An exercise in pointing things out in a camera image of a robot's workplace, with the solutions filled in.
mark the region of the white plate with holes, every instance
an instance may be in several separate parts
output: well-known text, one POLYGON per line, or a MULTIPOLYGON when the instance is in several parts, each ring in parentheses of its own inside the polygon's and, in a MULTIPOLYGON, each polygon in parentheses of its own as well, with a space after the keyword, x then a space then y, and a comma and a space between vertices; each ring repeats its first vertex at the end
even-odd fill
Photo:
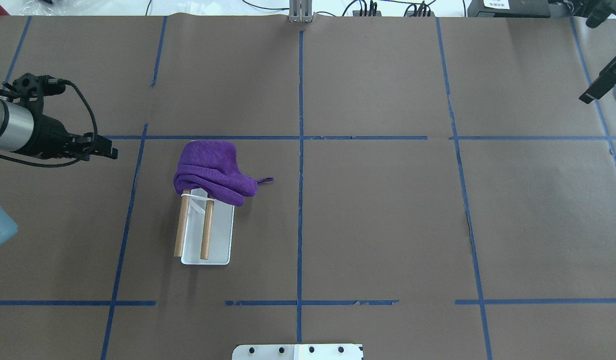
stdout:
POLYGON ((232 360, 363 360, 361 344, 240 345, 232 360))

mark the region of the rubber band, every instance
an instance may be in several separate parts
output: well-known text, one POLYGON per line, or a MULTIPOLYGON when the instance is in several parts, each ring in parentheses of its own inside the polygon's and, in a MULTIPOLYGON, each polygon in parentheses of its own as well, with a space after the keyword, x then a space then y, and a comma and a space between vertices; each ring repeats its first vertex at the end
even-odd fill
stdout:
POLYGON ((197 200, 205 200, 205 201, 214 201, 214 200, 216 200, 214 198, 198 196, 197 194, 191 194, 191 193, 189 193, 189 194, 187 194, 187 193, 186 194, 185 193, 181 194, 181 197, 184 197, 184 196, 189 196, 190 198, 197 199, 197 200))

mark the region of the white floor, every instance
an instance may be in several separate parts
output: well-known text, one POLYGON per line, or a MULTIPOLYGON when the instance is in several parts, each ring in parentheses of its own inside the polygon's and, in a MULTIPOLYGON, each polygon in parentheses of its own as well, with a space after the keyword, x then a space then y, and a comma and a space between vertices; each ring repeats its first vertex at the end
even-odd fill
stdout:
MULTIPOLYGON (((468 6, 471 0, 465 1, 468 6)), ((54 5, 50 5, 42 0, 0 0, 1 5, 12 15, 63 16, 142 16, 146 13, 148 2, 149 0, 54 0, 54 5)), ((289 4, 288 0, 249 0, 249 2, 269 8, 286 8, 289 4)), ((349 0, 314 0, 312 6, 315 12, 326 11, 341 16, 348 3, 349 0)), ((378 10, 383 16, 403 16, 407 6, 381 0, 378 10)), ((438 0, 431 8, 437 16, 463 16, 461 0, 438 0)), ((351 6, 346 16, 352 16, 353 9, 359 9, 358 4, 351 6)), ((208 16, 285 13, 285 11, 256 9, 241 0, 153 0, 148 14, 165 16, 178 12, 208 16)))

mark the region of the label sticker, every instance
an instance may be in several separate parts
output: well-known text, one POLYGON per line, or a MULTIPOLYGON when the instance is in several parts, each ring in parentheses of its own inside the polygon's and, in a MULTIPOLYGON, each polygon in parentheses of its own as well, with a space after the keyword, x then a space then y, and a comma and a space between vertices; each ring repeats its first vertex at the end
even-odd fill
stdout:
POLYGON ((493 9, 510 10, 510 4, 508 3, 508 0, 483 0, 483 6, 493 9))

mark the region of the metal bracket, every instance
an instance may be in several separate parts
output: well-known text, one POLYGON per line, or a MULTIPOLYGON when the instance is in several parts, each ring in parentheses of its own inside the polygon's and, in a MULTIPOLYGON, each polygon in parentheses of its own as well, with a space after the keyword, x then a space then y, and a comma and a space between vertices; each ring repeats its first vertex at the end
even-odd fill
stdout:
POLYGON ((312 19, 314 19, 312 0, 290 0, 291 23, 312 23, 312 19))
POLYGON ((240 345, 232 360, 363 360, 361 344, 240 345))

